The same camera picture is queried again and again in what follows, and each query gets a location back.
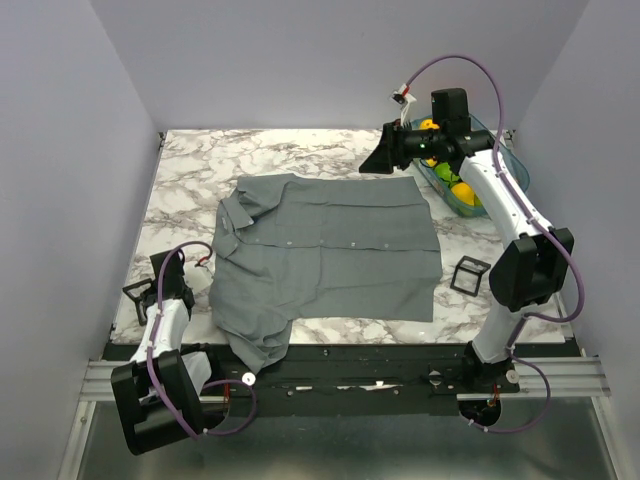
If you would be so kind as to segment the grey button shirt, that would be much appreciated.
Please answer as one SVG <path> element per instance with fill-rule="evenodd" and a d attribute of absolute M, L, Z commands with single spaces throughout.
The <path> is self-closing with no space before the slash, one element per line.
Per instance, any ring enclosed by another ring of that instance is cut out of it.
<path fill-rule="evenodd" d="M 252 372 L 286 356 L 297 319 L 433 318 L 441 249 L 410 177 L 242 177 L 212 247 L 213 320 Z"/>

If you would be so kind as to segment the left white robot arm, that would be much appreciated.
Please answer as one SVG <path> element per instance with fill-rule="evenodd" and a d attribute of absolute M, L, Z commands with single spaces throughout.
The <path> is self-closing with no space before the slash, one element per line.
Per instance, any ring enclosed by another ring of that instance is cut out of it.
<path fill-rule="evenodd" d="M 111 374 L 124 438 L 134 455 L 198 437 L 205 428 L 199 394 L 214 393 L 222 380 L 203 346 L 182 346 L 195 305 L 183 251 L 155 254 L 151 263 L 155 278 L 136 299 L 146 320 L 143 339 L 129 362 Z"/>

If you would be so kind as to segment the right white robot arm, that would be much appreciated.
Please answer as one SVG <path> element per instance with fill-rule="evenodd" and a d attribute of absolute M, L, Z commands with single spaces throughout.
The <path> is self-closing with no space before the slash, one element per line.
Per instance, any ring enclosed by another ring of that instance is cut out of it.
<path fill-rule="evenodd" d="M 415 99 L 408 86 L 391 98 L 400 117 L 383 125 L 380 142 L 360 172 L 391 174 L 417 159 L 448 164 L 479 197 L 504 247 L 489 273 L 489 316 L 459 370 L 462 384 L 480 392 L 506 374 L 526 322 L 541 318 L 541 305 L 563 286 L 574 237 L 566 228 L 555 228 L 528 200 L 506 166 L 498 139 L 476 128 L 464 89 L 432 92 L 433 129 L 412 127 L 409 110 Z"/>

